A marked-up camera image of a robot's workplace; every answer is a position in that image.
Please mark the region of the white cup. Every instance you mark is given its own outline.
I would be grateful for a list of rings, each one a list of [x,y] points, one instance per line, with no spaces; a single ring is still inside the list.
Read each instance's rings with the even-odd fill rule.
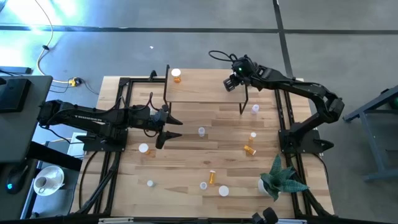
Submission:
[[[42,176],[37,178],[35,181],[35,186],[38,188],[40,193],[44,192],[47,189],[51,189],[55,185],[55,182],[52,178]]]

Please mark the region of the wooden shelf black metal legs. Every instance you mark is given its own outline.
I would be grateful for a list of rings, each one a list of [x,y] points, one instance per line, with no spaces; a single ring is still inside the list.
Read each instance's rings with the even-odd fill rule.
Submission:
[[[230,69],[179,68],[182,79],[174,82],[174,68],[166,67],[164,100],[170,103],[238,104],[242,113],[248,103],[248,88],[238,85],[228,92],[223,82],[232,74]]]

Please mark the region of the black slim device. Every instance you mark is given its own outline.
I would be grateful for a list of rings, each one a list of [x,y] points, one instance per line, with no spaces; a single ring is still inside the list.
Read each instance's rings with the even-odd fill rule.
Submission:
[[[15,74],[26,74],[30,75],[32,73],[32,69],[30,67],[3,67],[0,66],[0,71],[7,73],[15,73]]]

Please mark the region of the grey metal table frame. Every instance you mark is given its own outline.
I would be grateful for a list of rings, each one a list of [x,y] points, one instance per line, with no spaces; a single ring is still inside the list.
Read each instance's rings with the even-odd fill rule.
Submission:
[[[398,166],[391,167],[388,160],[390,152],[398,153],[398,109],[380,109],[395,99],[398,99],[398,85],[343,116],[346,123],[360,119],[368,138],[377,172],[364,175],[365,181],[398,178]]]

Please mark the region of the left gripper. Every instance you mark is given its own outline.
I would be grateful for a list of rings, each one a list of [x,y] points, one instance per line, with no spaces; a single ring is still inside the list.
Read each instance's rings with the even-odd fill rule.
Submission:
[[[162,149],[167,140],[182,136],[182,134],[179,133],[173,133],[170,131],[164,132],[164,126],[166,123],[174,125],[183,124],[171,115],[171,110],[168,105],[162,105],[162,109],[158,111],[150,111],[148,130],[159,134],[155,142],[155,147],[157,149]]]

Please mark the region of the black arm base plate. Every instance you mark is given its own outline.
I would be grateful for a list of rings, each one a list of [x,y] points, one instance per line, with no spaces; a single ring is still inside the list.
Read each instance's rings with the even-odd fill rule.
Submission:
[[[81,141],[84,151],[122,152],[127,144],[127,129],[114,129],[108,137],[87,132],[86,136],[77,136]]]
[[[278,133],[280,148],[284,153],[319,154],[334,146],[332,142],[320,139],[320,133],[316,129],[305,133],[299,140],[289,137],[288,133],[289,130],[280,130]]]

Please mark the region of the snake plant in white pot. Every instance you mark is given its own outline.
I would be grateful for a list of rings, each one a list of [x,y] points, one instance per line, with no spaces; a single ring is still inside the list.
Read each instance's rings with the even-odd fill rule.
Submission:
[[[261,173],[258,180],[258,190],[262,194],[269,195],[276,201],[281,192],[296,193],[308,190],[309,187],[297,180],[292,179],[296,174],[292,166],[283,168],[282,159],[276,155],[272,167],[268,173]]]

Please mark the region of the black computer mouse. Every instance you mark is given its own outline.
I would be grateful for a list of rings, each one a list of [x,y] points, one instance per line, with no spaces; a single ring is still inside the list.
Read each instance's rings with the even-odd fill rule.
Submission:
[[[9,194],[17,194],[21,191],[25,177],[27,175],[28,167],[23,169],[12,169],[6,179],[6,192]]]

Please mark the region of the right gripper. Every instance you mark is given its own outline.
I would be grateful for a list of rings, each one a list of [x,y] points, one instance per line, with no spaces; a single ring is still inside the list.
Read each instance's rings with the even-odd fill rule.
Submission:
[[[251,76],[256,73],[257,66],[254,64],[250,57],[244,55],[243,57],[233,62],[233,71],[235,72],[235,74],[229,76],[229,79],[231,81],[223,82],[226,91],[234,90],[233,83],[240,82],[245,85],[250,85]]]

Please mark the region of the black desk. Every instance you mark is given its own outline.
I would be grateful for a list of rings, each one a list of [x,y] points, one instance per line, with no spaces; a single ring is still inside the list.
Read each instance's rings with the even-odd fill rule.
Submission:
[[[23,160],[33,138],[40,105],[46,100],[51,76],[25,76],[31,82],[22,111],[0,113],[0,163]]]

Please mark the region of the white paper sheet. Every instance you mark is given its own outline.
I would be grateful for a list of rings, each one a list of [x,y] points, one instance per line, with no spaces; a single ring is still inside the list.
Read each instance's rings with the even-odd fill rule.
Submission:
[[[77,139],[78,136],[86,136],[86,133],[76,133],[76,132],[74,132],[72,134],[72,138],[70,140],[70,145],[68,147],[67,154],[69,156],[82,158],[86,154],[86,152],[83,150],[84,143],[81,140]]]

